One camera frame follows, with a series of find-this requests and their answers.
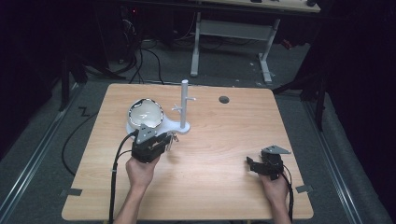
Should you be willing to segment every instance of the gray carpet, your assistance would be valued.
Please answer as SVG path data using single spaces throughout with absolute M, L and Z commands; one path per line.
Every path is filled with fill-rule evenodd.
M 254 50 L 257 48 L 255 44 L 258 43 L 247 48 Z M 231 53 L 229 49 L 232 47 L 222 46 L 216 50 L 202 50 L 200 75 L 196 78 L 190 78 L 191 46 L 175 46 L 169 49 L 158 44 L 150 50 L 155 52 L 161 60 L 162 79 L 166 84 L 178 83 L 187 78 L 190 84 L 194 85 L 272 89 L 294 78 L 302 58 L 309 49 L 309 46 L 302 46 L 286 50 L 282 46 L 274 45 L 268 58 L 274 83 L 265 85 L 256 55 L 244 53 L 242 50 Z M 145 82 L 159 83 L 158 64 L 155 57 L 147 51 L 143 51 L 143 54 L 144 62 L 140 70 L 142 79 Z M 115 70 L 121 66 L 113 63 L 112 69 Z M 123 75 L 130 78 L 134 71 L 135 69 L 132 69 Z M 53 135 L 46 156 L 7 223 L 69 223 L 61 216 L 65 197 L 60 196 L 60 193 L 63 189 L 70 188 L 73 181 L 73 176 L 66 171 L 61 159 L 64 143 L 71 132 L 87 119 L 85 115 L 92 115 L 99 110 L 106 87 L 113 82 L 116 81 L 106 77 L 90 76 L 88 83 L 82 87 L 81 93 L 70 105 L 58 131 Z M 300 102 L 296 93 L 298 92 L 287 91 L 279 94 L 276 96 L 276 102 L 304 182 L 314 189 L 308 195 L 315 214 L 309 220 L 296 220 L 294 223 L 349 223 L 347 213 L 334 186 L 331 171 L 325 164 L 321 152 L 322 143 L 318 138 L 316 127 L 312 125 L 312 118 L 307 113 L 310 104 Z M 54 96 L 32 117 L 20 139 L 0 163 L 0 179 L 2 179 L 0 199 L 2 202 L 35 152 L 45 131 L 58 115 L 57 110 L 61 99 L 60 85 L 55 87 L 53 94 Z M 82 108 L 86 109 L 85 114 L 82 113 Z M 70 138 L 65 148 L 65 160 L 74 172 L 78 168 L 94 120 L 95 118 L 90 119 L 82 125 Z M 391 223 L 345 137 L 329 97 L 326 99 L 323 128 L 322 134 L 345 178 L 351 196 L 359 209 L 362 222 Z

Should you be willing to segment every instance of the desk leg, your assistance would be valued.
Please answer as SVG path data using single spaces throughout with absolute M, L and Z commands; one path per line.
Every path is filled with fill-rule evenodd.
M 194 51 L 192 52 L 191 73 L 190 73 L 192 77 L 198 76 L 200 30 L 201 30 L 201 12 L 197 12 L 197 22 L 195 24 L 195 43 L 194 43 Z
M 264 76 L 265 84 L 272 84 L 271 73 L 270 70 L 268 69 L 268 64 L 267 64 L 267 57 L 268 57 L 268 53 L 270 52 L 271 46 L 274 42 L 274 38 L 279 23 L 280 23 L 280 19 L 276 19 L 271 29 L 271 34 L 267 40 L 267 45 L 265 46 L 264 53 L 259 54 L 259 60 L 260 60 L 260 65 L 262 66 L 262 75 Z

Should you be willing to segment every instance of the hand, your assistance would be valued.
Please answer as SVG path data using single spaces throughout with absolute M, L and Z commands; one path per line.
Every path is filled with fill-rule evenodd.
M 131 157 L 125 166 L 128 173 L 131 189 L 133 190 L 146 190 L 154 177 L 154 168 L 160 157 L 150 163 L 143 163 Z
M 259 175 L 259 177 L 264 185 L 264 192 L 268 201 L 271 204 L 285 203 L 289 192 L 285 178 L 282 175 L 279 175 L 279 178 L 275 180 L 271 180 L 269 175 Z
M 265 196 L 271 204 L 275 224 L 289 224 L 291 220 L 286 206 L 288 196 L 288 185 L 282 175 L 278 179 L 271 180 L 269 175 L 259 175 L 264 185 Z
M 142 202 L 146 189 L 151 183 L 152 177 L 154 177 L 154 168 L 159 160 L 160 157 L 150 163 L 143 163 L 131 157 L 131 159 L 126 162 L 125 166 L 131 188 L 121 210 L 114 220 L 115 224 L 136 223 L 140 203 Z

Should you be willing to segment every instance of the metal rail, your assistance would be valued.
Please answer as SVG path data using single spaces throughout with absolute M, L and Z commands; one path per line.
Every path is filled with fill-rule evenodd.
M 54 121 L 51 123 L 46 133 L 44 134 L 43 138 L 41 139 L 40 143 L 36 147 L 34 154 L 27 162 L 25 168 L 21 172 L 13 188 L 9 192 L 6 199 L 3 201 L 0 207 L 0 214 L 1 214 L 0 223 L 7 223 L 16 205 L 21 199 L 21 196 L 29 186 L 30 181 L 35 176 L 35 172 L 37 171 L 44 157 L 46 156 L 49 150 L 50 142 L 53 136 L 55 135 L 56 131 L 58 130 L 60 124 L 64 120 L 64 115 L 67 113 L 73 101 L 81 93 L 82 89 L 83 89 L 83 85 L 77 83 L 72 87 L 71 90 L 72 97 L 69 104 L 64 108 L 64 110 L 58 113 Z
M 363 223 L 361 220 L 361 216 L 359 215 L 358 209 L 356 208 L 353 202 L 349 188 L 346 182 L 344 181 L 344 178 L 341 175 L 340 170 L 338 169 L 334 157 L 332 156 L 332 152 L 330 150 L 329 145 L 327 144 L 326 137 L 324 136 L 323 132 L 321 132 L 318 129 L 318 126 L 315 122 L 314 108 L 312 108 L 312 105 L 309 102 L 303 102 L 303 106 L 305 112 L 308 114 L 310 123 L 312 127 L 315 129 L 315 133 L 317 134 L 318 140 L 321 144 L 320 152 L 323 156 L 323 159 L 325 160 L 326 167 L 329 170 L 329 174 L 332 178 L 332 182 L 334 183 L 341 204 L 344 207 L 349 223 Z

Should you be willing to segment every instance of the forearm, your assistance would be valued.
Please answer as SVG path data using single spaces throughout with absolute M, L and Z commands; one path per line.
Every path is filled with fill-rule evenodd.
M 272 203 L 272 214 L 275 224 L 291 223 L 285 203 Z
M 140 203 L 146 189 L 130 189 L 121 210 L 114 220 L 115 224 L 135 224 L 139 213 Z

